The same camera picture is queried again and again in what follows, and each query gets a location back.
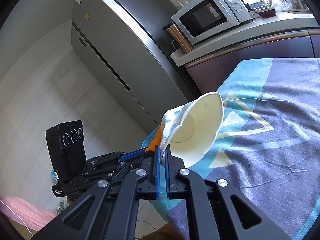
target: teal object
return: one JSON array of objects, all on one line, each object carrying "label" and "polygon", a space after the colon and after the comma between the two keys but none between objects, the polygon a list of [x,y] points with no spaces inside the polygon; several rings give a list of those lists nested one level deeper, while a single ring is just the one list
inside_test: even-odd
[{"label": "teal object", "polygon": [[297,233],[293,240],[301,240],[308,233],[309,229],[312,227],[313,223],[316,221],[317,217],[320,214],[320,198],[316,202],[316,206],[313,208],[309,218],[306,223],[303,225],[301,230]]},{"label": "teal object", "polygon": [[58,181],[57,178],[54,176],[54,170],[52,169],[52,171],[50,172],[51,177],[53,177],[53,179],[55,181]]},{"label": "teal object", "polygon": [[158,130],[159,127],[157,127],[152,133],[149,134],[149,136],[143,141],[143,143],[140,146],[140,149],[148,147],[150,142],[153,140],[153,138],[156,135],[156,132]]}]

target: countertop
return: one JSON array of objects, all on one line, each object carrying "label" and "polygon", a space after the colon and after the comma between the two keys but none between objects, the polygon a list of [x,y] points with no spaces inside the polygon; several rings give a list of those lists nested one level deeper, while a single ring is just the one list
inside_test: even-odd
[{"label": "countertop", "polygon": [[177,66],[182,66],[208,53],[240,41],[269,33],[299,28],[319,28],[319,25],[312,14],[277,12],[277,15],[274,17],[266,19],[258,18],[255,22],[250,21],[226,30],[221,34],[214,35],[196,44],[194,49],[187,54],[183,54],[181,49],[178,49],[170,56]]}]

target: microwave oven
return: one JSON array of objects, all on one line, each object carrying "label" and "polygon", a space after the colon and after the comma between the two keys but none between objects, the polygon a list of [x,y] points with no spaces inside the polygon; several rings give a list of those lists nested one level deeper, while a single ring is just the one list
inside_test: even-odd
[{"label": "microwave oven", "polygon": [[242,0],[192,0],[171,17],[195,44],[251,19]]}]

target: microwave knob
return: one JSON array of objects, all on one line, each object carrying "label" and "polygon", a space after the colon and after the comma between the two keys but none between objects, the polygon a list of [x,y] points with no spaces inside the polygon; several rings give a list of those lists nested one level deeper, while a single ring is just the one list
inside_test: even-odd
[{"label": "microwave knob", "polygon": [[238,4],[238,3],[233,4],[233,8],[234,8],[236,11],[241,11],[241,9],[242,9],[241,5]]}]

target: microwave door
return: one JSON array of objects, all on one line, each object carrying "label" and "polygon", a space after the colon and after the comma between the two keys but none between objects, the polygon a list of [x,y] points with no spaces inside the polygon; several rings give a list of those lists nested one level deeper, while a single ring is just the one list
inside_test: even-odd
[{"label": "microwave door", "polygon": [[192,44],[239,24],[224,0],[193,0],[172,20]]}]

